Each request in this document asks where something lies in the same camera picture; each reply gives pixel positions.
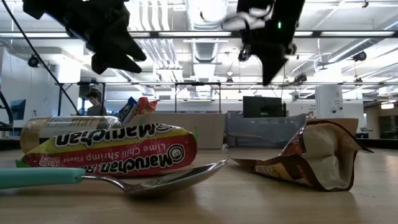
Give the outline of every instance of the ceiling light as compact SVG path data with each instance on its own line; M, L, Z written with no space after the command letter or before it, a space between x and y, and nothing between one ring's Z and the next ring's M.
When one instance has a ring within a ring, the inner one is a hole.
M321 33L322 37L333 37L333 36L378 36L378 37L389 37L394 34L395 31L324 31Z
M311 31L296 31L294 32L295 37L309 37L312 35Z
M116 82L114 82L114 83L112 83L112 82L110 82L110 83L106 83L107 85L131 85L131 83L116 83Z
M381 109L383 109L383 110L388 110L388 109L393 109L393 108L394 108L393 103L384 103L381 105Z
M195 44L195 43L211 43L211 44L217 44L217 43L228 43L228 40L197 40L197 39L192 39L192 40L183 40L182 42L186 44Z
M28 38L70 38L66 32L26 32ZM24 38L20 32L0 32L0 39Z
M194 31L194 32L159 32L159 37L230 37L231 32L226 31Z
M133 38L143 38L143 37L150 37L150 33L148 32L129 32L130 36Z

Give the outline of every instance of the teal spoon handle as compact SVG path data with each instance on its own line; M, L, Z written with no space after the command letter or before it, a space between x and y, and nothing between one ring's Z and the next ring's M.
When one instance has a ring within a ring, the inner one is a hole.
M53 184L78 184L85 174L84 169L36 167L0 169L0 189L31 187Z

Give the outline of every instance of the black cable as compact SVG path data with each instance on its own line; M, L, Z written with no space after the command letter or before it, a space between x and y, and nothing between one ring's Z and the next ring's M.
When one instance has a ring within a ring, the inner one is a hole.
M0 90L0 100L2 101L4 108L7 111L8 122L9 122L8 124L6 124L6 123L0 121L0 126L11 128L14 125L14 118L12 117L11 109L8 106L7 101L6 101L5 97L3 96L1 90Z
M21 34L24 36L26 42L29 44L29 47L32 49L33 53L35 53L36 57L39 59L40 63L43 65L43 67L49 72L49 74L51 75L51 77L55 80L55 82L57 83L57 85L61 88L63 94L65 94L65 96L68 98L69 102L72 104L73 109L75 109L76 114L79 114L79 111L77 110L77 107L75 106L75 104L73 103L72 99L69 97L68 93L65 91L65 89L63 88L63 86L61 85L61 83L58 81L58 79L55 77L55 75L51 72L51 70L49 69L49 67L45 64L45 62L43 61L42 57L40 57L39 53L37 53L36 49L33 47L32 43L30 42L29 38L26 36L24 30L22 30L22 27L19 25L19 23L17 22L17 19L14 17L14 15L12 14L11 10L8 8L8 5L6 3L6 0L1 0L1 2L4 4L4 7L6 8L8 14L10 15L12 21L14 21L15 25L18 27L19 31L21 32Z

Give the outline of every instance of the plastic container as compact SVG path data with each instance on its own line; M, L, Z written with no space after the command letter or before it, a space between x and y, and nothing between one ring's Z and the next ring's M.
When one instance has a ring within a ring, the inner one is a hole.
M21 131L21 149L29 152L47 139L77 131L123 128L114 116L42 116L30 119Z

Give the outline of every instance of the open chip bag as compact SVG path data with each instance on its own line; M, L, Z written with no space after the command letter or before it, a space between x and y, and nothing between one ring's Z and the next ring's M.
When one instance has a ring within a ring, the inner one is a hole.
M318 120L308 121L273 159L232 159L262 175L323 191L344 191L353 186L358 151L372 152L341 125Z
M55 136L29 151L17 167L81 167L87 174L127 177L169 173L189 166L197 142L166 124L97 129Z

